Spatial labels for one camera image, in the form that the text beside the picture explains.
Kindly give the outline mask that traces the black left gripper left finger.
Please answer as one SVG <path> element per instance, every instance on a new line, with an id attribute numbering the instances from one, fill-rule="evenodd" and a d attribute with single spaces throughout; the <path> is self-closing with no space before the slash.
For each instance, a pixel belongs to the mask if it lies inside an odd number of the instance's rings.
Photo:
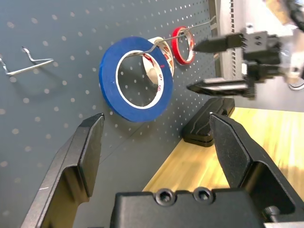
<path id="1" fill-rule="evenodd" d="M 22 223 L 23 228 L 71 228 L 80 204 L 93 195 L 104 114 L 85 120 L 57 151 Z"/>

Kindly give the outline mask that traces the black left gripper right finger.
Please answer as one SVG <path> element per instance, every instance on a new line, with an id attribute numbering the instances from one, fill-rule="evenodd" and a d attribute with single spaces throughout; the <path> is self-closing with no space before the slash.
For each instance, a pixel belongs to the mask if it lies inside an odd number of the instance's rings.
<path id="1" fill-rule="evenodd" d="M 265 149 L 227 116 L 212 113 L 209 124 L 228 184 L 244 194 L 259 227 L 302 228 L 304 202 Z"/>

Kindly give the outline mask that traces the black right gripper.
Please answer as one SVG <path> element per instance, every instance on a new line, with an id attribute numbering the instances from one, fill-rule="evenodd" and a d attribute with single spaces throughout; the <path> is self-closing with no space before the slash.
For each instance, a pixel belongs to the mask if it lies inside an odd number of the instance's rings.
<path id="1" fill-rule="evenodd" d="M 242 46 L 242 76 L 239 80 L 201 80 L 186 86 L 197 94 L 210 96 L 242 96 L 255 99 L 256 84 L 281 76 L 282 42 L 267 31 L 232 33 L 197 43 L 193 51 L 202 53 L 226 52 Z"/>

